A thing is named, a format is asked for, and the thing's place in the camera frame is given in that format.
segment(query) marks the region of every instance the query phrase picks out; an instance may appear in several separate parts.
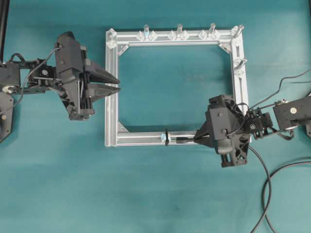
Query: black pole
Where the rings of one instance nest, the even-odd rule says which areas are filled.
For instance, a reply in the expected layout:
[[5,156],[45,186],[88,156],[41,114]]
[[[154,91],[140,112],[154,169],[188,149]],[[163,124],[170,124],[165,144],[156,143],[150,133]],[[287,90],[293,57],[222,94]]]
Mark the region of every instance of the black pole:
[[0,0],[0,60],[3,62],[6,22],[8,21],[10,0]]

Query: teal mat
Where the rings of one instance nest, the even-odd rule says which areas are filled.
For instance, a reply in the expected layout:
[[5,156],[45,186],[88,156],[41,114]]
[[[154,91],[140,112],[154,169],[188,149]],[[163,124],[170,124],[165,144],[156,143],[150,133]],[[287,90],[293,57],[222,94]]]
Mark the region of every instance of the teal mat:
[[[208,28],[212,22],[245,25],[250,104],[276,91],[282,77],[311,66],[307,0],[12,0],[5,60],[15,52],[44,58],[58,35],[71,30],[89,58],[104,64],[111,27]],[[120,60],[120,119],[133,131],[197,129],[208,99],[231,91],[228,62],[217,47],[129,49]],[[311,83],[285,83],[270,102],[310,91]],[[14,132],[0,144],[1,233],[250,232],[262,212],[265,180],[251,152],[248,165],[222,169],[219,156],[203,146],[105,148],[104,101],[94,107],[89,121],[69,121],[49,92],[25,96],[15,109]],[[295,133],[290,142],[274,136],[252,146],[273,170],[310,156],[304,129]],[[279,232],[311,231],[310,175],[300,167],[273,178],[268,213]],[[258,232],[269,232],[266,223]]]

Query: metal pin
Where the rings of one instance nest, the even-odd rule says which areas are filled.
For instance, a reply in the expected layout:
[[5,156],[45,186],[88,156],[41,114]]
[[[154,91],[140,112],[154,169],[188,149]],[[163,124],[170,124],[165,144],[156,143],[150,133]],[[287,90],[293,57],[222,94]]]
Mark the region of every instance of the metal pin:
[[147,24],[144,26],[144,35],[146,39],[149,38],[149,26]]
[[183,31],[183,24],[180,23],[177,25],[177,38],[180,38],[182,31]]
[[245,65],[246,62],[247,62],[247,59],[242,58],[241,61],[240,61],[240,63],[234,68],[234,70],[239,70],[239,69],[241,69],[241,68]]
[[210,37],[212,35],[212,33],[215,31],[216,29],[216,24],[211,23],[210,27],[209,27],[209,31],[208,31],[208,37]]
[[233,38],[237,38],[242,33],[243,29],[244,29],[244,25],[241,24],[238,27],[238,29],[237,29],[236,33],[234,34]]

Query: cable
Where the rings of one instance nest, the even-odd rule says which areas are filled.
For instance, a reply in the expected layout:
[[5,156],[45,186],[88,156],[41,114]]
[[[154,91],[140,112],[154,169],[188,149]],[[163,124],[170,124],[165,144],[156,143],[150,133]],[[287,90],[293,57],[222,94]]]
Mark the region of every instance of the cable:
[[267,182],[269,184],[269,197],[268,197],[268,201],[267,201],[267,204],[265,206],[265,208],[263,208],[263,213],[260,217],[260,219],[258,220],[257,224],[255,225],[255,227],[252,229],[251,233],[254,233],[257,228],[259,227],[259,225],[262,223],[262,220],[263,218],[265,217],[266,213],[267,213],[267,210],[269,208],[269,204],[270,204],[270,200],[271,200],[271,194],[272,194],[272,186],[271,186],[271,179],[270,179],[270,175],[269,175],[269,171],[267,169],[267,166],[266,164],[264,163],[262,157],[259,155],[259,153],[254,149],[252,148],[251,146],[249,146],[249,149],[257,156],[257,158],[260,160],[265,172],[266,172],[266,175],[267,175]]
[[[249,110],[249,107],[248,107],[248,105],[246,104],[246,103],[239,103],[239,104],[235,104],[234,106],[238,106],[238,105],[245,105],[245,106],[247,106],[247,111]],[[243,121],[242,121],[242,124],[237,128],[237,129],[235,129],[234,131],[232,131],[231,133],[227,133],[227,136],[231,136],[231,135],[233,135],[233,134],[235,134],[243,125],[244,125],[244,123],[245,123],[245,121],[246,121],[246,115],[247,114],[245,114],[244,116],[243,116]]]
[[11,56],[9,62],[12,62],[12,61],[14,60],[14,57],[15,57],[15,56],[18,57],[18,58],[20,59],[21,62],[25,62],[25,59],[24,59],[23,55],[21,55],[20,53],[14,53],[14,54]]
[[[278,168],[277,170],[275,170],[274,172],[271,173],[270,179],[271,179],[272,177],[274,177],[279,171],[284,170],[284,169],[286,169],[286,168],[288,168],[288,167],[299,166],[299,165],[306,165],[306,164],[311,164],[311,161],[297,162],[297,163],[291,163],[291,164],[287,164],[287,165],[281,166],[280,168]],[[268,181],[266,180],[266,182],[265,182],[265,184],[264,184],[264,186],[263,186],[263,188],[262,188],[262,193],[261,193],[261,203],[262,203],[263,209],[266,209],[266,208],[267,208],[267,206],[265,206],[265,200],[264,200],[264,196],[265,196],[265,192],[266,192],[266,187],[267,187],[267,182],[268,182]],[[276,231],[275,228],[272,226],[271,221],[270,221],[270,219],[268,218],[267,215],[265,216],[265,218],[266,218],[266,221],[267,221],[267,223],[268,223],[270,229],[271,229],[274,233],[277,233],[277,231]]]
[[284,77],[284,78],[282,78],[281,81],[280,81],[280,84],[279,84],[279,86],[278,86],[278,90],[277,90],[275,93],[269,95],[269,96],[268,96],[267,98],[265,98],[264,100],[262,100],[262,101],[256,103],[255,105],[253,105],[252,107],[250,107],[250,109],[253,109],[253,108],[256,107],[257,105],[259,105],[259,104],[261,104],[261,103],[263,103],[263,102],[266,102],[266,101],[267,101],[268,99],[270,99],[272,96],[274,96],[274,95],[276,95],[277,93],[279,93],[279,91],[281,90],[282,83],[283,83],[283,81],[284,81],[285,79],[295,79],[295,78],[299,78],[299,77],[305,75],[306,73],[308,73],[309,71],[311,71],[311,69],[308,69],[308,70],[306,70],[305,72],[303,72],[303,73],[301,73],[301,74],[298,74],[298,75],[296,75],[296,76],[290,76],[290,77]]
[[0,115],[3,114],[3,113],[5,113],[5,112],[7,112],[7,111],[9,111],[9,110],[11,110],[12,108],[14,108],[16,105],[18,105],[18,104],[21,102],[21,100],[23,99],[23,96],[24,96],[24,88],[25,88],[26,82],[28,81],[29,76],[32,75],[37,69],[39,69],[43,64],[45,64],[45,63],[50,59],[50,57],[52,56],[52,54],[53,54],[56,50],[59,50],[59,48],[53,49],[53,50],[50,52],[50,54],[48,55],[48,57],[47,57],[43,62],[41,62],[36,68],[34,68],[33,70],[31,70],[31,71],[27,74],[27,76],[26,76],[25,79],[24,79],[23,86],[21,87],[21,92],[20,92],[20,98],[19,98],[19,100],[18,100],[15,104],[13,104],[13,106],[11,106],[11,107],[9,107],[9,108],[7,108],[7,109],[1,111],[1,112],[0,112]]

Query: aluminum frame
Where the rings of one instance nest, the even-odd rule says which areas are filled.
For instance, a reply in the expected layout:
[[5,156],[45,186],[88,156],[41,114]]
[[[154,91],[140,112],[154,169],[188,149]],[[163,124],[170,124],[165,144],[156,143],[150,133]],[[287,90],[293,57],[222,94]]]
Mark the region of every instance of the aluminum frame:
[[[214,23],[208,30],[194,31],[183,30],[182,24],[177,25],[176,31],[149,31],[148,25],[139,32],[116,32],[110,29],[106,32],[106,70],[118,79],[119,57],[129,47],[217,45],[230,55],[233,95],[236,103],[248,104],[243,29],[244,26],[240,25],[228,30],[217,30]],[[116,93],[105,99],[105,146],[165,145],[165,132],[129,132],[119,122],[118,98]],[[240,108],[246,113],[246,106]],[[170,145],[176,144],[177,137],[193,138],[195,133],[196,131],[169,132]]]

